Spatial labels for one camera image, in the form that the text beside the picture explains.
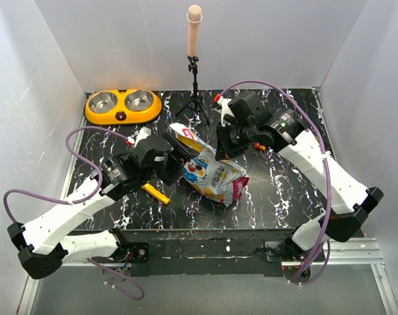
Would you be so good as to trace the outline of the white cartoon pet food bag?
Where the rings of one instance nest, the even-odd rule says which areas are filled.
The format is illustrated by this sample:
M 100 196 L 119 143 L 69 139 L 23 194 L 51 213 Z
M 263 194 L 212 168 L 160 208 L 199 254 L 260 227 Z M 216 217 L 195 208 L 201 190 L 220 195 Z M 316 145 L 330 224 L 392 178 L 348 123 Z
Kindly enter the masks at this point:
M 233 161 L 216 160 L 216 149 L 186 125 L 172 123 L 169 128 L 179 142 L 198 152 L 183 166 L 183 178 L 209 200 L 224 205 L 239 200 L 249 181 L 245 168 Z

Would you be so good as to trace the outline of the yellow plastic food scoop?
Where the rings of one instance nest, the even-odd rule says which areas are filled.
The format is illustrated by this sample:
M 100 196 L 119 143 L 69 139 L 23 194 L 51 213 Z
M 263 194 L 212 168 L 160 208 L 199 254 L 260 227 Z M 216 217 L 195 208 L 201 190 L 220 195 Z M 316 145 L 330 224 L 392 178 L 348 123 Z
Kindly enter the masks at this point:
M 142 189 L 165 205 L 168 205 L 171 201 L 165 194 L 161 193 L 159 190 L 157 190 L 155 187 L 153 187 L 153 185 L 149 183 L 142 185 Z

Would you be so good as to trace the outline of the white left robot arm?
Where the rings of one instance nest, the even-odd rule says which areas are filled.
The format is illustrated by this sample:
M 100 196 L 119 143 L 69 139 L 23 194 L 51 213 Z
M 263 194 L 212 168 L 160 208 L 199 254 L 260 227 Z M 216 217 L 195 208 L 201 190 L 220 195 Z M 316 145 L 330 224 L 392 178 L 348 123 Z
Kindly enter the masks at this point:
M 184 165 L 198 151 L 177 140 L 145 135 L 99 166 L 65 200 L 26 223 L 13 222 L 7 232 L 28 275 L 39 280 L 56 272 L 63 263 L 104 257 L 115 263 L 145 263 L 149 245 L 130 241 L 118 228 L 83 235 L 72 231 L 95 213 L 158 178 L 170 186 L 184 174 Z

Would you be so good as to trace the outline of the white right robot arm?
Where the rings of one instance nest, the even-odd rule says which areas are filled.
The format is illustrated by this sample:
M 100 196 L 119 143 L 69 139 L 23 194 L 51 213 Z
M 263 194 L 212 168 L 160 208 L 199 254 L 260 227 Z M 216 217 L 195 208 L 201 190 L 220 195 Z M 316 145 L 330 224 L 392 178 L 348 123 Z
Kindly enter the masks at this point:
M 325 212 L 295 228 L 275 247 L 276 257 L 300 261 L 322 242 L 346 242 L 382 200 L 384 193 L 377 186 L 361 184 L 323 151 L 308 123 L 292 110 L 272 114 L 260 109 L 238 115 L 230 109 L 218 111 L 217 159 L 235 158 L 257 143 L 266 145 L 298 168 L 326 198 Z

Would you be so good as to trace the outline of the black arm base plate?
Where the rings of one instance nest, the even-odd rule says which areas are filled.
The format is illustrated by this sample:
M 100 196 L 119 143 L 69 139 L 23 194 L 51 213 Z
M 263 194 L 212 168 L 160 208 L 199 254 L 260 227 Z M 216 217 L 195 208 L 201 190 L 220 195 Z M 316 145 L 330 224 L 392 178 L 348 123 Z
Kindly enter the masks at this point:
M 282 261 L 263 249 L 276 246 L 291 229 L 122 230 L 133 277 L 159 275 L 260 274 L 282 276 Z

